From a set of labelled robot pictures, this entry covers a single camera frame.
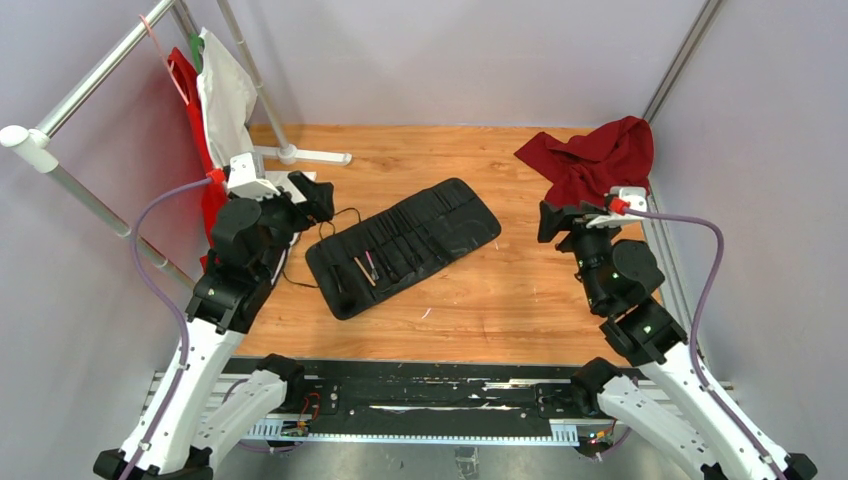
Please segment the pink handle makeup brush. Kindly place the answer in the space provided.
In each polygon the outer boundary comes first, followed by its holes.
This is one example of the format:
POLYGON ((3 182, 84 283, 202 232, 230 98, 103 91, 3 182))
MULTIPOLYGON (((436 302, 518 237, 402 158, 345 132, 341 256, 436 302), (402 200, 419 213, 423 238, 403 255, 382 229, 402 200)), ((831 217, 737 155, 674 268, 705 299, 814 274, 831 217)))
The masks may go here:
POLYGON ((367 260, 368 265, 369 265, 371 278, 373 279, 374 282, 376 282, 376 281, 379 280, 379 273, 378 273, 376 265, 373 261, 372 255, 368 250, 366 250, 365 256, 366 256, 366 260, 367 260))

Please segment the black makeup brush roll case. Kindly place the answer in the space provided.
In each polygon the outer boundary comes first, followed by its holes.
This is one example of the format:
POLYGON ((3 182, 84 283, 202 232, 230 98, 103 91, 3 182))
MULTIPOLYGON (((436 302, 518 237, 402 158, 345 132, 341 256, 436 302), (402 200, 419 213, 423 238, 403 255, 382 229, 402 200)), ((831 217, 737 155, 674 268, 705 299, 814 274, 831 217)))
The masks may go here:
POLYGON ((305 259, 331 314, 345 321, 432 277, 501 232, 478 194, 463 180, 450 178, 320 240, 307 249, 305 259), (360 258, 370 272, 366 250, 379 273, 376 288, 353 260, 360 258), (345 272, 356 298, 346 315, 334 304, 332 265, 345 272))

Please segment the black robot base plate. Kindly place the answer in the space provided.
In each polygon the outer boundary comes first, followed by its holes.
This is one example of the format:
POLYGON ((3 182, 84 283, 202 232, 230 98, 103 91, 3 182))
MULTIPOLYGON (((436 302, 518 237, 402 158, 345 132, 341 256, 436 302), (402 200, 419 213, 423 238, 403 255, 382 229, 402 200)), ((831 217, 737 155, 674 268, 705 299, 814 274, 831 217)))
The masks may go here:
POLYGON ((530 439, 555 420, 601 425, 566 365, 305 360, 314 432, 383 438, 530 439))

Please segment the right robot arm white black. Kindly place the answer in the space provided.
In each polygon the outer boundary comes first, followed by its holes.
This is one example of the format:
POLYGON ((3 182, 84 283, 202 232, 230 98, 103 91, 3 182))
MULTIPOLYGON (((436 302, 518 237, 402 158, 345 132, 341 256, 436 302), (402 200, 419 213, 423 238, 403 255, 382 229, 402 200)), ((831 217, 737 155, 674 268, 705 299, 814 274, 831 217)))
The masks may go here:
POLYGON ((603 318, 607 343, 652 381, 678 409, 673 414, 603 358, 572 378, 571 400, 582 415, 624 423, 666 454, 691 479, 812 479, 818 469, 803 453, 790 453, 765 434, 714 378, 698 355, 692 332, 653 296, 665 280, 648 244, 619 240, 617 222, 646 213, 636 200, 611 198, 606 206, 540 204, 538 240, 562 233, 558 251, 577 262, 589 310, 603 318))

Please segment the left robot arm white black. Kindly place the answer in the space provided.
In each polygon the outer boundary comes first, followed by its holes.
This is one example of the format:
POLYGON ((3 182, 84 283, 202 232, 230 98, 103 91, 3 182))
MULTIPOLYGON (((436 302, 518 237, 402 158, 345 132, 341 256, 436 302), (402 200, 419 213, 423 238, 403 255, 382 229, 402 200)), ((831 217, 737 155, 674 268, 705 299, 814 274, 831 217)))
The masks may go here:
POLYGON ((123 442, 99 453, 103 479, 211 479, 242 436, 274 409, 298 411, 305 369, 278 354, 260 360, 213 413, 204 413, 224 367, 250 331, 282 271, 295 235, 332 219, 334 186, 287 175, 303 195, 279 187, 257 199, 232 195, 217 213, 204 273, 185 310, 169 298, 179 340, 153 400, 123 442))

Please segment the large black powder brush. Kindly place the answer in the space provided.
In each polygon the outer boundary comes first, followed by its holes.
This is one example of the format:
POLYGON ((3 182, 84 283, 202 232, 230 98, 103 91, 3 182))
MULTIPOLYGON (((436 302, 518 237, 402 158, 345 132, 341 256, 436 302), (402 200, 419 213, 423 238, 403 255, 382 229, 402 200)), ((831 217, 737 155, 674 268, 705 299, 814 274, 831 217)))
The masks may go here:
POLYGON ((349 289, 345 272, 338 266, 331 266, 331 274, 336 286, 334 304, 340 313, 346 315, 356 304, 356 298, 349 289))

